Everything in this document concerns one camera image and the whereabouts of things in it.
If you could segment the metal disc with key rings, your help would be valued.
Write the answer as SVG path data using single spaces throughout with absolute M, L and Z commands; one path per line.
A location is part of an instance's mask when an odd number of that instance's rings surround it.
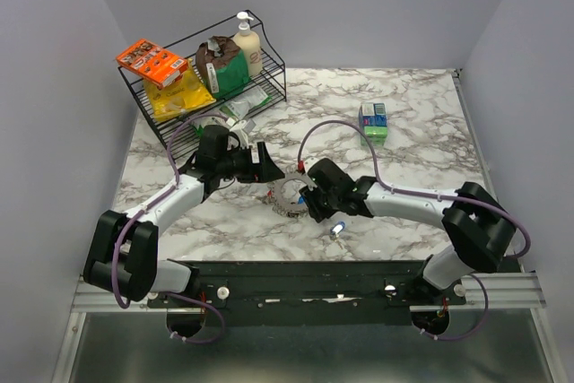
M 308 214 L 305 203 L 298 204 L 300 190 L 306 185 L 297 170 L 287 171 L 285 178 L 270 182 L 267 186 L 267 200 L 276 213 L 289 218 L 299 218 Z

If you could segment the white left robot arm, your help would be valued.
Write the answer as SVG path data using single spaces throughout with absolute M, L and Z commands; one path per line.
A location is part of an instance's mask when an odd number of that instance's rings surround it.
M 237 130 L 207 126 L 195 153 L 168 185 L 124 213 L 108 210 L 100 216 L 83 280 L 113 293 L 122 308 L 162 292 L 180 307 L 192 305 L 199 293 L 198 272 L 189 264 L 160 260 L 160 236 L 206 201 L 225 179 L 250 184 L 284 177 L 265 143 L 251 146 Z

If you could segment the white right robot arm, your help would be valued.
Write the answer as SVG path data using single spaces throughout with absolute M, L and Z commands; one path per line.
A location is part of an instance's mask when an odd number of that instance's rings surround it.
M 356 180 L 322 159 L 309 170 L 311 184 L 300 194 L 316 222 L 336 213 L 393 217 L 443 229 L 450 244 L 428 257 L 412 281 L 414 297 L 431 304 L 461 277 L 496 273 L 517 228 L 480 185 L 466 182 L 444 193 L 383 187 L 374 177 Z

